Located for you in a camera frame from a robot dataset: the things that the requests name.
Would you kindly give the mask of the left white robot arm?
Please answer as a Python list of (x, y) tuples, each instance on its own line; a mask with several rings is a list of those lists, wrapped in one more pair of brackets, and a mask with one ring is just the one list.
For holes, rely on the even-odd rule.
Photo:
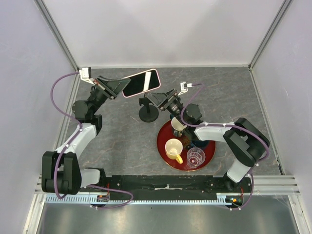
[(115, 99), (130, 83), (129, 78), (108, 80), (102, 76), (92, 79), (93, 87), (85, 100), (75, 101), (71, 119), (78, 122), (70, 138), (54, 151), (42, 156), (42, 190), (55, 193), (59, 199), (75, 195), (83, 187), (91, 186), (101, 192), (107, 186), (105, 170), (79, 167), (78, 159), (86, 146), (102, 129), (102, 115), (97, 110), (106, 100)]

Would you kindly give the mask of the pink smartphone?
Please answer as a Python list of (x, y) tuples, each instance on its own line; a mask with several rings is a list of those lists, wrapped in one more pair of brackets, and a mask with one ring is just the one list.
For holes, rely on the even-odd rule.
[(123, 89), (122, 94), (125, 98), (130, 98), (151, 90), (158, 89), (161, 86), (158, 71), (149, 69), (122, 79), (128, 80), (129, 83)]

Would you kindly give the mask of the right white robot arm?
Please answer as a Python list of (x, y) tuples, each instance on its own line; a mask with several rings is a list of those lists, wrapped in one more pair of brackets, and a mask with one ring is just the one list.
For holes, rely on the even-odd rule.
[(190, 140), (227, 143), (235, 156), (222, 178), (223, 186), (229, 192), (236, 191), (245, 175), (269, 155), (269, 140), (245, 118), (230, 123), (202, 121), (199, 106), (191, 101), (182, 104), (175, 89), (166, 93), (147, 92), (144, 97), (157, 109), (169, 111), (179, 123), (185, 125), (184, 134)]

